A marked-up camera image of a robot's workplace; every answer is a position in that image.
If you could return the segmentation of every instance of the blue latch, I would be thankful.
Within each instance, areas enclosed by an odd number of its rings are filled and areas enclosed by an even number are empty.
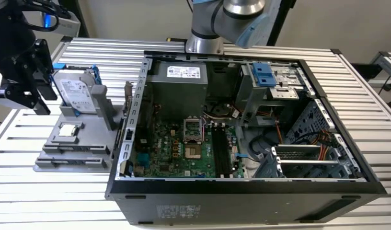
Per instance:
[[[268,64],[252,63],[252,73],[256,78],[256,85],[261,87],[274,87],[276,80]]]

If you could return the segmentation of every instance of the slotted metal surface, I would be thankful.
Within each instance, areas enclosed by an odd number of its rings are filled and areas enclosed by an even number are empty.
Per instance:
[[[112,102],[122,103],[125,81],[134,81],[142,50],[182,51],[182,43],[74,39],[53,53],[54,62],[100,68]],[[339,116],[387,189],[388,196],[325,224],[304,229],[391,229],[391,114],[345,59],[325,49],[225,46],[225,54],[304,59]],[[114,202],[105,201],[106,173],[34,173],[31,165],[58,118],[13,110],[0,128],[0,227],[11,229],[120,228],[129,226]],[[178,226],[176,229],[292,229],[296,225]]]

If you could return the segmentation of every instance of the metal frame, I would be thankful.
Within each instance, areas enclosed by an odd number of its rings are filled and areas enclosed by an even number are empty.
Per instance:
[[[182,43],[75,38],[71,42],[61,44],[53,60],[54,62],[85,67],[96,63],[101,70],[102,82],[109,88],[108,98],[113,104],[122,104],[124,82],[136,81],[137,79],[142,50],[181,52]],[[352,136],[389,195],[385,198],[379,198],[328,223],[299,224],[299,227],[305,230],[316,230],[319,227],[323,227],[324,230],[335,230],[340,227],[345,229],[348,226],[353,230],[363,230],[367,227],[391,230],[391,114],[384,107],[381,108],[376,104],[376,97],[368,88],[364,87],[363,82],[357,80],[355,71],[349,71],[341,60],[327,49],[256,46],[244,50],[233,45],[225,45],[225,54],[305,60],[308,68],[313,72],[313,77],[317,79],[319,85],[328,97],[331,106],[335,108],[336,114],[348,130],[348,134]],[[100,193],[105,187],[105,182],[100,179],[106,177],[105,174],[98,176],[77,173],[69,176],[59,176],[59,179],[57,179],[57,176],[53,177],[50,173],[31,173],[34,159],[38,156],[38,151],[59,114],[59,102],[47,101],[46,104],[51,111],[49,116],[35,116],[31,110],[19,110],[15,111],[14,117],[6,123],[6,127],[0,128],[0,186],[3,186],[0,187],[0,192],[1,195],[2,193],[13,193],[13,195],[6,197],[0,196],[0,202],[6,202],[6,205],[9,204],[9,207],[14,208],[10,213],[17,213],[19,211],[14,205],[17,201],[25,201],[22,204],[31,204],[33,207],[42,205],[39,201],[54,201],[49,206],[54,213],[41,215],[39,213],[31,213],[31,210],[26,211],[30,212],[26,214],[26,217],[31,218],[31,221],[35,222],[23,224],[26,226],[39,227],[43,225],[43,227],[49,228],[59,225],[63,228],[70,228],[74,226],[74,223],[70,221],[77,220],[79,227],[104,226],[126,228],[129,227],[128,222],[124,220],[118,221],[124,219],[118,208],[113,206],[106,208],[112,202],[100,200],[97,203],[92,201],[92,195],[97,194],[97,192]],[[13,173],[18,173],[14,179],[3,176]],[[49,181],[47,184],[39,183],[43,178]],[[15,189],[9,190],[10,187],[3,189],[5,186],[14,186]],[[22,191],[26,192],[30,189],[33,189],[31,192],[27,194],[22,193]],[[33,198],[34,193],[41,190],[43,193],[38,194],[37,198]],[[71,211],[78,211],[85,206],[73,205],[73,202],[83,202],[96,212],[83,213],[79,211],[69,213],[69,211],[62,209],[63,205],[69,207],[66,210]],[[17,214],[10,213],[3,214],[5,218],[1,216],[0,223],[9,222],[17,226],[17,223],[23,222],[23,220]],[[296,225],[238,226],[240,229],[293,227]],[[228,226],[214,225],[197,228],[204,230],[224,229]]]

